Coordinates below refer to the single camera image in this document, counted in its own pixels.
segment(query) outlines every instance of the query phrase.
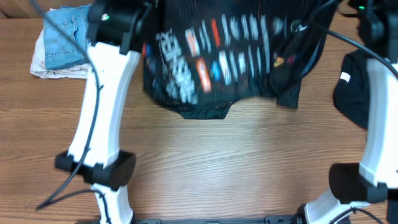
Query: black cloth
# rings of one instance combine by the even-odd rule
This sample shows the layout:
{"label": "black cloth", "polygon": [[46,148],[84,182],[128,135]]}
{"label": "black cloth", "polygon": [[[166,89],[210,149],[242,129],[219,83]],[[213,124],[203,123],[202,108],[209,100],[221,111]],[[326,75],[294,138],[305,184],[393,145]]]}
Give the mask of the black cloth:
{"label": "black cloth", "polygon": [[[326,34],[309,24],[318,0],[165,0],[162,32],[144,46],[144,89],[185,119],[224,119],[244,98],[297,108],[301,79]],[[328,27],[335,6],[317,21]]]}
{"label": "black cloth", "polygon": [[344,57],[341,72],[350,75],[349,82],[340,79],[333,94],[334,103],[347,118],[368,128],[370,87],[366,71],[366,54],[357,50]]}

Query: garment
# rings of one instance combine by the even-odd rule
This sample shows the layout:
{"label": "garment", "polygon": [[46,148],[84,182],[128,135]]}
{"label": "garment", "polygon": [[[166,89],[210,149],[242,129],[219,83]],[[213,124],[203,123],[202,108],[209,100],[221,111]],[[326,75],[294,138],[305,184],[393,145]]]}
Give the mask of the garment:
{"label": "garment", "polygon": [[357,50],[344,57],[333,101],[347,118],[364,129],[368,128],[370,87],[363,51]]}
{"label": "garment", "polygon": [[[90,5],[63,7],[49,11],[46,15],[81,48],[87,50],[88,10]],[[72,43],[44,20],[45,67],[47,70],[61,70],[74,65],[87,63],[83,54]]]}
{"label": "garment", "polygon": [[[244,98],[297,108],[301,79],[325,34],[308,24],[319,1],[166,0],[143,49],[144,89],[185,119],[223,119]],[[328,27],[335,7],[317,21]]]}
{"label": "garment", "polygon": [[87,78],[91,65],[75,65],[61,70],[47,70],[45,68],[44,30],[36,41],[30,72],[40,78]]}

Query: folded denim jeans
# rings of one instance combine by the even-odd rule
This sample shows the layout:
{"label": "folded denim jeans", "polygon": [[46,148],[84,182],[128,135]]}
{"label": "folded denim jeans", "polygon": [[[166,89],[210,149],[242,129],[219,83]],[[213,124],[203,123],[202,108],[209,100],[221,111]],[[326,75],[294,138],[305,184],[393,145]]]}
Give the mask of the folded denim jeans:
{"label": "folded denim jeans", "polygon": [[[90,5],[61,7],[46,13],[49,19],[63,30],[81,48],[87,50],[88,10]],[[87,59],[69,40],[44,20],[45,67],[60,70],[87,63]]]}

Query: white cloth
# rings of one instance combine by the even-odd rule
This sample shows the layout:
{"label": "white cloth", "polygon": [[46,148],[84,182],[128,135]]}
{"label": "white cloth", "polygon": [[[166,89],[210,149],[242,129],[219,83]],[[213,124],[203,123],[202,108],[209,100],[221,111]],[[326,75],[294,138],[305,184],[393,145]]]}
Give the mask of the white cloth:
{"label": "white cloth", "polygon": [[45,69],[45,49],[44,49],[44,30],[36,41],[35,52],[33,54],[30,72],[40,78],[87,78],[91,65],[86,63],[83,65],[75,65],[62,70]]}

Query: wooden table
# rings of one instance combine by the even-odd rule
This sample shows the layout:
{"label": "wooden table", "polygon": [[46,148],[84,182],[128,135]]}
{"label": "wooden table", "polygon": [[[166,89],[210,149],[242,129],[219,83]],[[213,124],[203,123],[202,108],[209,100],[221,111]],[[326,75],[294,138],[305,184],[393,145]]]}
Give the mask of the wooden table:
{"label": "wooden table", "polygon": [[[332,29],[358,40],[355,19]],[[0,223],[73,223],[99,216],[93,195],[35,207],[68,174],[54,169],[78,124],[84,80],[43,80],[29,73],[40,19],[0,21]],[[358,162],[366,132],[333,106],[341,62],[354,47],[329,37],[304,79],[298,110],[243,100],[219,121],[185,121],[131,83],[121,147],[135,152],[129,201],[138,218],[247,218],[291,214],[328,188],[335,162]],[[66,192],[86,189],[76,177]],[[385,219],[386,204],[369,211]],[[355,223],[369,218],[353,216]]]}

